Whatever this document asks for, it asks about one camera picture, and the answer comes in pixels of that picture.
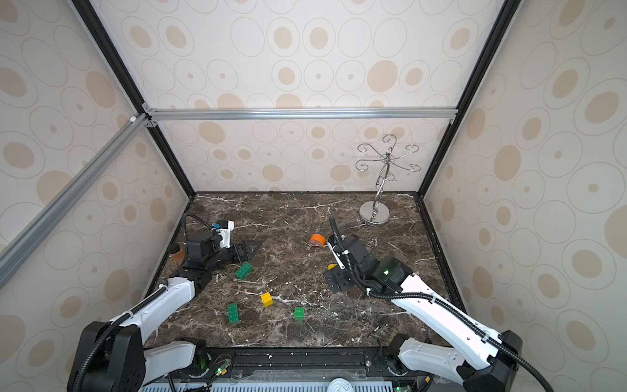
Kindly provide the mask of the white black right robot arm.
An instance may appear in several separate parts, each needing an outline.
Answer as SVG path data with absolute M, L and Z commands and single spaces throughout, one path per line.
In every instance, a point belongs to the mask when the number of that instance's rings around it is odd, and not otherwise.
M 452 305 L 411 268 L 388 256 L 379 261 L 355 236 L 330 235 L 335 266 L 325 273 L 334 293 L 358 287 L 368 297 L 389 301 L 421 320 L 446 342 L 436 346 L 398 334 L 388 347 L 390 372 L 427 372 L 462 385 L 466 391 L 509 391 L 519 363 L 521 339 L 498 333 Z

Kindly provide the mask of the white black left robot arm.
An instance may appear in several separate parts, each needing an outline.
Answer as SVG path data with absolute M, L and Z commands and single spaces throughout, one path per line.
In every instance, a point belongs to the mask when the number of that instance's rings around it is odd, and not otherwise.
M 160 325 L 191 302 L 228 265 L 251 262 L 261 241 L 232 243 L 229 229 L 195 233 L 186 240 L 181 266 L 144 300 L 106 322 L 83 329 L 67 384 L 69 391 L 138 391 L 181 369 L 194 376 L 210 370 L 203 339 L 181 338 L 147 349 Z

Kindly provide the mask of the yellow rounded lego brick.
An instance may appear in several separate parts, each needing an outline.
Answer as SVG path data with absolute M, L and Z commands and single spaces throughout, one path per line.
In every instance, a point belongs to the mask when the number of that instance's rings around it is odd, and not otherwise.
M 264 307 L 269 307 L 274 304 L 274 299 L 269 292 L 265 292 L 261 294 L 261 300 L 262 300 Z

